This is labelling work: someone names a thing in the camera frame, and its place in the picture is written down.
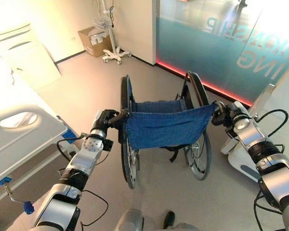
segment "hospital bed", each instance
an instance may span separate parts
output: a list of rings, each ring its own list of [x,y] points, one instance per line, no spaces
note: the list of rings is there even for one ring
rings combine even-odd
[[[75,132],[0,58],[0,182],[13,178],[10,174],[40,151],[70,137],[75,137]],[[63,152],[77,150],[67,141],[60,145]],[[13,179],[11,189],[59,155],[59,152],[49,155],[24,175]],[[5,196],[2,188],[0,200]]]

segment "person's shoe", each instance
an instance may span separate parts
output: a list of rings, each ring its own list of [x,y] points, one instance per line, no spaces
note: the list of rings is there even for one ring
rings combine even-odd
[[[175,214],[172,211],[169,211],[164,220],[163,229],[168,228],[168,226],[173,226],[175,220]]]

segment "gray floor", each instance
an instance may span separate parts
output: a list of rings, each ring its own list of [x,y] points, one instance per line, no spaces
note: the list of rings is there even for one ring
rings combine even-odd
[[[131,76],[133,93],[139,102],[171,100],[183,84],[181,78],[134,58],[124,58],[122,65],[116,62],[104,64],[101,58],[84,53],[58,66],[62,77],[38,93],[78,133],[90,130],[98,109],[119,109],[120,77],[125,74]],[[208,96],[211,102],[223,100],[209,92]],[[176,214],[175,223],[191,223],[201,230],[257,230],[253,215],[257,184],[232,168],[220,153],[227,139],[224,129],[210,124],[208,132],[213,155],[211,173],[205,181],[197,181],[193,177],[182,153],[174,163],[170,163],[172,153],[164,149],[147,149],[141,150],[138,184],[130,190],[122,174],[118,133],[110,129],[108,139],[114,141],[113,149],[107,160],[95,168],[86,185],[86,189],[109,202],[109,210],[101,220],[85,227],[85,230],[111,231],[129,208],[142,210],[146,230],[161,228],[169,210]],[[40,181],[39,186],[50,187],[58,177],[56,170],[64,164],[63,158],[57,158],[46,168],[47,171],[39,172],[18,191],[29,191],[35,197],[41,197],[47,189],[37,191],[34,184]],[[79,207],[82,211],[79,220],[83,223],[90,223],[105,209],[98,198],[89,194],[84,194]],[[14,210],[12,204],[10,209],[5,207],[5,216],[0,213],[2,224],[7,226],[15,219],[17,212]],[[259,217],[264,230],[282,228],[278,215],[259,211]],[[22,218],[21,223],[27,227],[25,220]],[[11,230],[21,229],[12,226]]]

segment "wheelchair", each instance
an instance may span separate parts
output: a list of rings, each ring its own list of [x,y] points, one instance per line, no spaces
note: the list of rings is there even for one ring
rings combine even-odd
[[[194,107],[187,81],[195,90]],[[204,87],[196,73],[187,72],[181,93],[173,101],[136,103],[130,77],[121,79],[120,114],[125,120],[118,128],[124,179],[135,187],[140,169],[140,149],[166,148],[174,152],[184,149],[186,164],[198,180],[204,180],[210,171],[211,146],[206,132],[215,105],[209,104]]]

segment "white wall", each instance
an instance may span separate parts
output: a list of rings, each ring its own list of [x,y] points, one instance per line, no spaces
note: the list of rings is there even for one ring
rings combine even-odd
[[[114,0],[117,44],[133,55],[155,63],[156,1]],[[78,31],[93,25],[95,0],[0,0],[0,31],[19,22],[32,23],[54,61],[83,51]]]
[[[29,21],[54,61],[83,51],[78,31],[93,25],[92,0],[0,0],[0,31]]]
[[[107,0],[107,7],[112,0]],[[116,45],[155,64],[157,0],[114,0]]]

